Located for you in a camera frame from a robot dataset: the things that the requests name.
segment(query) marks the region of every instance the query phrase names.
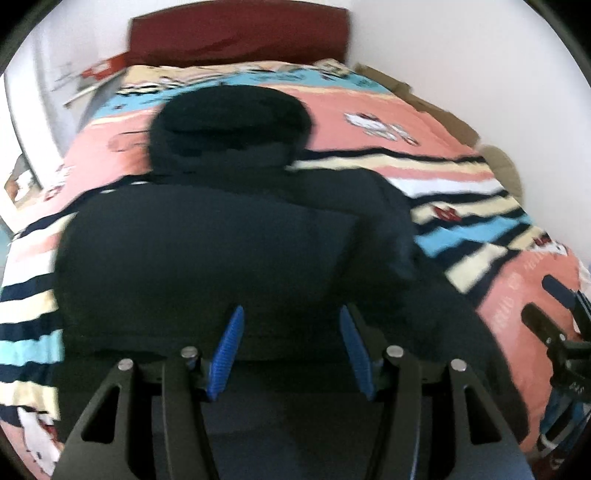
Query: bedspread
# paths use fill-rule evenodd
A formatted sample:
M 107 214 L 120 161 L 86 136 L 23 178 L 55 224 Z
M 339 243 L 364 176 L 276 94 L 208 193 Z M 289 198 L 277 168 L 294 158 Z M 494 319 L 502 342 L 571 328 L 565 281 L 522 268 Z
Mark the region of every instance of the bedspread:
M 75 139 L 63 181 L 26 212 L 29 225 L 12 242 L 0 295 L 0 417 L 27 466 L 48 478 L 61 449 L 51 382 L 64 358 L 51 289 L 61 232 L 88 198 L 143 181 L 150 169 L 147 129 L 167 99 L 219 84 L 275 88 L 306 105 L 313 134 L 306 159 L 294 168 L 370 168 L 407 196 L 416 242 L 472 302 L 508 360 L 530 415 L 522 448 L 531 449 L 550 395 L 551 364 L 521 323 L 521 309 L 536 302 L 574 335 L 570 312 L 541 280 L 552 274 L 577 290 L 584 273 L 577 258 L 534 225 L 477 152 L 428 114 L 335 61 L 268 61 L 130 68 L 120 91 Z

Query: black clamp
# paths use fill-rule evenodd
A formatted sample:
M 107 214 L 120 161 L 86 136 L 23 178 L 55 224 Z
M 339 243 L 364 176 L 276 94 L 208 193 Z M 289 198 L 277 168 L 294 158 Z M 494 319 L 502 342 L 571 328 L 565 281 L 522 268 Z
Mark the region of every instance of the black clamp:
M 581 328 L 590 322 L 582 299 L 577 298 Z M 553 374 L 550 384 L 576 401 L 591 402 L 591 342 L 567 340 L 566 333 L 534 303 L 521 311 L 521 320 L 547 347 Z
M 466 362 L 419 361 L 388 345 L 352 304 L 340 321 L 360 387 L 384 403 L 366 480 L 416 478 L 425 396 L 433 405 L 431 478 L 533 479 L 511 429 Z M 154 479 L 151 402 L 160 395 L 170 479 L 219 480 L 200 409 L 211 399 L 206 371 L 193 348 L 154 364 L 121 360 L 80 416 L 53 479 Z

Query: blue fabric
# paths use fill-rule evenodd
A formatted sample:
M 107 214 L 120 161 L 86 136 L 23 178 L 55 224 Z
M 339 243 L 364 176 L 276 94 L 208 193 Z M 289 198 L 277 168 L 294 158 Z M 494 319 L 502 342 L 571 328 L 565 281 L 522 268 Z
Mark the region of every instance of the blue fabric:
M 349 90 L 364 90 L 376 93 L 389 93 L 389 90 L 379 83 L 366 77 L 350 73 L 346 78 L 329 76 L 317 70 L 302 68 L 291 73 L 285 72 L 243 72 L 231 73 L 221 78 L 215 78 L 195 85 L 176 87 L 158 93 L 117 93 L 113 98 L 100 107 L 93 119 L 109 115 L 133 112 L 145 108 L 152 108 L 167 102 L 172 97 L 184 92 L 192 92 L 205 87 L 216 85 L 276 85 L 276 84 L 306 85 L 311 87 L 340 86 Z
M 207 383 L 207 396 L 210 400 L 216 400 L 226 388 L 243 333 L 244 309 L 239 306 L 230 318 L 222 340 L 213 354 Z
M 560 417 L 560 404 L 565 401 L 570 400 L 568 395 L 565 395 L 555 388 L 552 389 L 550 393 L 550 399 L 548 400 L 548 405 L 546 406 L 546 410 L 544 412 L 544 417 L 540 422 L 540 433 L 546 435 L 556 420 Z M 577 443 L 577 440 L 583 433 L 585 425 L 587 425 L 588 418 L 585 418 L 584 412 L 584 404 L 582 402 L 572 401 L 572 406 L 570 407 L 570 421 L 573 422 L 576 426 L 574 427 L 573 431 L 569 433 L 569 435 L 560 443 L 560 449 L 569 452 Z
M 365 394 L 368 400 L 373 400 L 375 385 L 372 362 L 349 310 L 345 306 L 340 310 L 339 326 L 359 391 Z
M 529 216 L 519 218 L 493 217 L 491 220 L 470 226 L 453 226 L 451 228 L 437 228 L 436 230 L 415 238 L 418 245 L 431 258 L 442 251 L 456 247 L 464 240 L 480 243 L 494 243 L 503 233 L 508 232 L 519 223 L 530 223 Z
M 27 362 L 54 364 L 64 359 L 62 330 L 43 335 L 39 340 L 0 340 L 0 365 L 23 366 Z

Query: bed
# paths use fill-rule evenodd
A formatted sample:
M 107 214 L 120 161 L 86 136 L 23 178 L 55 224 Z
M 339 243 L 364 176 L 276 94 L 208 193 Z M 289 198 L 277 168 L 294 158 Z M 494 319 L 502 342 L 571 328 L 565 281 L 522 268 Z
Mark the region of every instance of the bed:
M 577 338 L 570 311 L 542 280 L 551 274 L 571 290 L 589 288 L 584 266 L 534 224 L 477 151 L 342 63 L 347 11 L 299 2 L 230 7 L 234 15 L 224 1 L 133 20 L 119 89 L 89 115 L 64 159 L 61 182 L 28 210 L 28 226 L 12 242 L 0 297 L 0 417 L 13 448 L 39 479 L 51 475 L 62 449 L 52 374 L 64 351 L 51 290 L 60 233 L 87 199 L 143 181 L 147 129 L 167 100 L 208 86 L 257 85 L 297 97 L 314 120 L 307 158 L 297 168 L 369 168 L 406 195 L 416 243 L 469 299 L 505 354 L 528 407 L 530 434 L 521 446 L 530 451 L 552 367 L 521 310 L 535 303 Z M 296 20 L 310 26 L 305 34 L 293 27 Z M 196 22 L 205 25 L 202 35 L 189 40 Z M 262 38 L 257 32 L 265 25 L 271 27 Z M 241 41 L 216 47 L 233 35 Z

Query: blue padding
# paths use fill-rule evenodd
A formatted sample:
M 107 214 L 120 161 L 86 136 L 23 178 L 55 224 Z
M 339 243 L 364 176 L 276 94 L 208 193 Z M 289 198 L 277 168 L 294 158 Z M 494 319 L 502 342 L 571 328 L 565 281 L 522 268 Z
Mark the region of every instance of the blue padding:
M 243 333 L 244 309 L 239 306 L 228 322 L 209 367 L 207 397 L 212 401 L 217 399 L 217 396 L 226 388 Z
M 375 397 L 375 385 L 372 362 L 369 359 L 369 354 L 363 344 L 361 335 L 359 335 L 357 327 L 349 314 L 349 310 L 345 306 L 340 310 L 339 326 L 349 355 L 349 361 L 351 362 L 353 373 L 357 380 L 357 386 L 368 400 L 373 400 Z

